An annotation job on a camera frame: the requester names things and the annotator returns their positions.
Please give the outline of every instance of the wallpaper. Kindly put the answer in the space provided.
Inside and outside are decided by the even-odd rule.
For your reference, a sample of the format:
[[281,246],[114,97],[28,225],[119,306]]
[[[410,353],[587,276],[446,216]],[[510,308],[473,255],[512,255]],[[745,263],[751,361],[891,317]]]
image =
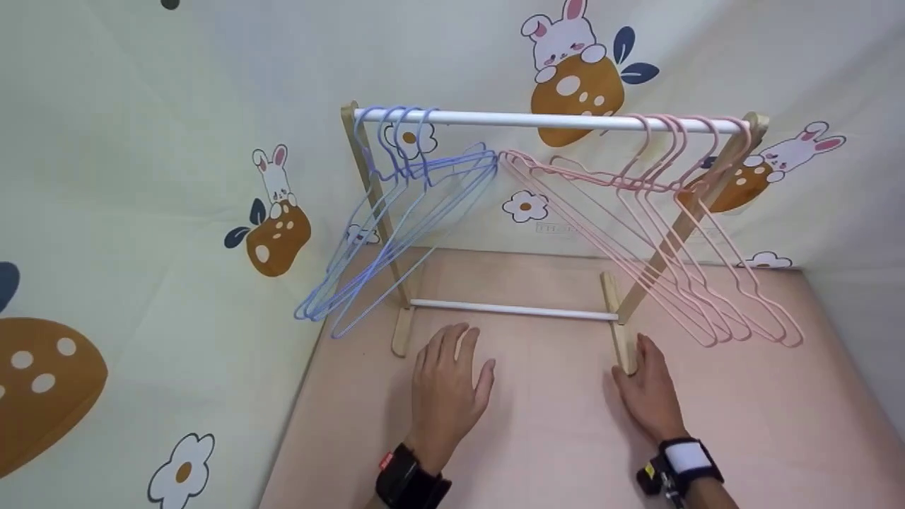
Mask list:
[[[337,241],[385,240],[349,221],[363,190],[341,105],[759,111],[769,132],[712,212],[740,264],[807,269],[857,224],[852,200],[870,208],[865,179],[895,166],[882,154],[899,149],[887,126],[898,125],[903,21],[892,0],[4,4],[0,499],[257,505],[319,334],[293,310]],[[607,169],[643,142],[413,129],[368,134],[404,159],[484,142]],[[693,139],[677,168],[709,143]],[[654,135],[642,163],[668,144]],[[500,172],[443,245],[598,255],[552,199]]]

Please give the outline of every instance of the white hanging rod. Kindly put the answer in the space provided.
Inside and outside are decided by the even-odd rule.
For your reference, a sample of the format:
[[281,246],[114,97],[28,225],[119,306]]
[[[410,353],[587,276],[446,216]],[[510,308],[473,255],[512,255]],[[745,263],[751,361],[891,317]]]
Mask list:
[[454,301],[435,301],[432,299],[412,299],[411,304],[414,307],[420,308],[500,312],[504,314],[527,314],[530,316],[552,316],[555,318],[597,320],[599,322],[615,322],[619,320],[619,315],[614,312],[572,311],[564,309],[529,308],[525,306],[502,306],[498,304],[458,303]]
[[[403,110],[396,110],[386,117],[395,122],[402,118]],[[363,108],[355,109],[355,119],[364,115],[365,122],[379,122],[386,115],[384,109],[374,109],[365,114]],[[424,116],[423,111],[409,111],[403,123],[417,123]],[[595,117],[591,115],[540,115],[534,113],[497,113],[491,111],[431,111],[428,120],[434,124],[464,126],[505,126],[532,128],[564,128],[586,130],[644,130],[644,124],[634,117]],[[662,120],[647,118],[651,130],[669,130]],[[707,124],[700,120],[681,119],[681,124],[688,132],[710,132]],[[713,124],[723,134],[739,134],[738,125],[729,120],[714,120]]]

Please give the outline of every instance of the red tag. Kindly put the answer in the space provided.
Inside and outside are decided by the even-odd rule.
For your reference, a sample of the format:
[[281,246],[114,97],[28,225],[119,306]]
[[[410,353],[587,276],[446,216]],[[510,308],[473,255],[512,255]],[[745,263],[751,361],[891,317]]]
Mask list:
[[393,453],[386,453],[384,459],[380,460],[380,471],[383,472],[386,470],[386,466],[390,464],[390,460],[393,459]]

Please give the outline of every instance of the flower center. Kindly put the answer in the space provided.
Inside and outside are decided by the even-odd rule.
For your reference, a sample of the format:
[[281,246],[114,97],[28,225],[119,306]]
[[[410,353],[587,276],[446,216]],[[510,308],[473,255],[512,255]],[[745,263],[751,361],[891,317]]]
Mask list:
[[179,469],[176,470],[176,482],[179,484],[183,484],[188,475],[192,473],[192,464],[189,462],[185,462],[179,466]]

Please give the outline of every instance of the clothing rack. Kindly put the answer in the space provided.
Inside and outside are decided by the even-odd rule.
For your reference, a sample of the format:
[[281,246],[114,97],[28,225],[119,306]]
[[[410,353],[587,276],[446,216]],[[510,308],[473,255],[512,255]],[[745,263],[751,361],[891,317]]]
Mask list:
[[[377,122],[386,119],[391,121],[402,121],[403,123],[418,123],[424,117],[424,113],[422,111],[412,111],[407,115],[403,115],[401,111],[396,111],[387,116],[386,110],[372,109],[370,111],[365,111],[358,107],[357,102],[352,101],[348,105],[342,107],[340,116],[346,129],[349,146],[352,149],[352,154],[356,161],[362,184],[365,189],[373,189],[373,192],[368,195],[368,199],[371,206],[374,208],[375,217],[379,217],[382,210],[378,206],[378,203],[380,202],[381,196],[383,196],[383,191],[381,190],[379,180],[372,179],[368,171],[367,159],[363,147],[364,149],[370,150],[370,145],[367,140],[366,130],[364,129],[364,122]],[[356,121],[359,119],[361,119],[362,122],[358,124],[356,133]],[[445,110],[430,112],[430,122],[447,125],[636,131],[646,130],[648,127],[650,130],[657,131],[666,131],[670,129],[662,120],[646,117],[645,120],[648,124],[646,127],[641,120],[628,116],[595,117],[584,115],[541,115],[532,113]],[[682,127],[688,132],[712,132],[710,126],[699,120],[681,119],[680,122]],[[718,154],[711,169],[725,167],[733,158],[735,161],[732,162],[732,166],[719,174],[719,177],[715,180],[713,185],[695,188],[691,194],[691,199],[689,200],[689,203],[692,204],[688,210],[690,214],[679,215],[677,217],[672,224],[672,232],[663,238],[660,249],[655,253],[651,260],[647,262],[644,268],[644,277],[633,284],[624,298],[620,298],[613,275],[610,273],[600,274],[607,312],[584,312],[420,299],[416,296],[420,270],[416,270],[405,281],[402,281],[395,290],[398,295],[400,309],[396,319],[396,326],[391,344],[393,353],[398,357],[404,357],[408,352],[409,331],[414,310],[418,307],[476,312],[500,312],[534,316],[556,316],[610,323],[614,347],[620,365],[628,373],[635,372],[637,369],[634,365],[635,338],[634,335],[627,330],[626,324],[635,310],[637,310],[644,297],[648,294],[650,288],[666,268],[667,260],[661,253],[678,252],[680,246],[685,243],[696,228],[695,222],[700,221],[704,216],[705,209],[701,207],[701,205],[710,207],[713,204],[722,190],[733,179],[733,174],[736,169],[735,166],[740,164],[740,162],[750,155],[751,151],[760,144],[767,132],[768,118],[755,112],[750,112],[745,115],[742,124],[747,127],[750,132],[749,142],[743,135],[744,131],[741,126],[735,122],[728,120],[713,120],[712,124],[719,133],[731,134],[732,136]],[[361,140],[360,145],[356,142],[356,135],[358,139]],[[390,238],[390,235],[393,232],[393,224],[389,214],[379,217],[377,231],[382,238]],[[390,263],[389,267],[394,280],[399,282],[403,271],[400,271],[396,261]]]

